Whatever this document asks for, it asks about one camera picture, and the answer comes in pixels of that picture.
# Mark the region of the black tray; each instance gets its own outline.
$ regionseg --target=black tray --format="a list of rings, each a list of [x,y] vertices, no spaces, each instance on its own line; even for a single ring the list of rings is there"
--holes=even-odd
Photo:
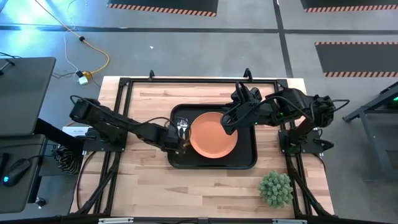
[[[173,108],[171,120],[177,124],[177,117],[188,119],[189,127],[199,115],[207,112],[225,112],[225,105],[208,104],[181,104]],[[238,142],[235,148],[228,155],[210,159],[197,153],[192,146],[189,146],[185,153],[167,154],[169,163],[178,169],[250,169],[257,162],[257,146],[254,127],[238,129]]]

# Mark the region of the black floor mat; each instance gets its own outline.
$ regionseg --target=black floor mat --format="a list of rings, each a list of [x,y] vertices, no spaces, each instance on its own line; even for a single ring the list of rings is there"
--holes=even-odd
[[[326,77],[398,77],[398,42],[316,42]]]
[[[390,10],[398,0],[301,0],[305,12]]]
[[[215,17],[217,15],[218,0],[109,0],[107,7]]]

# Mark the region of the computer mouse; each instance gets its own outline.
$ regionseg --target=computer mouse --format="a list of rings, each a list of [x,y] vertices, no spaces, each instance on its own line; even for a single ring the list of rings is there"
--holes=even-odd
[[[2,178],[2,183],[6,187],[13,187],[22,179],[25,172],[30,168],[30,161],[28,159],[19,159],[7,170]]]

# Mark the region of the caution stripe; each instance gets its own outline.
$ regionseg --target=caution stripe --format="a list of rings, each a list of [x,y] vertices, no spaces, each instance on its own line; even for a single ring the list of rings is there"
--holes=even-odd
[[[183,14],[183,15],[193,15],[193,16],[209,16],[215,17],[217,13],[208,11],[195,11],[187,9],[170,9],[163,7],[150,7],[150,6],[133,6],[128,4],[108,4],[107,7],[113,9],[128,9],[128,10],[139,10],[147,12],[166,12],[172,14]]]
[[[340,41],[340,42],[316,42],[315,45],[322,45],[322,44],[346,44],[346,45],[359,45],[359,44],[373,44],[373,45],[396,45],[398,44],[398,42],[344,42],[344,41]]]
[[[398,9],[398,5],[378,5],[378,6],[341,6],[341,7],[310,7],[305,12],[348,12],[348,11],[373,11]]]
[[[394,78],[398,72],[324,72],[328,78]]]

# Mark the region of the small potted plant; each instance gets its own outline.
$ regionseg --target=small potted plant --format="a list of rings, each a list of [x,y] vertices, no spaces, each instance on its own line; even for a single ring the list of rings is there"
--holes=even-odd
[[[286,174],[278,174],[276,170],[264,175],[258,188],[262,200],[272,208],[283,208],[293,199],[293,188],[290,186],[290,178]]]

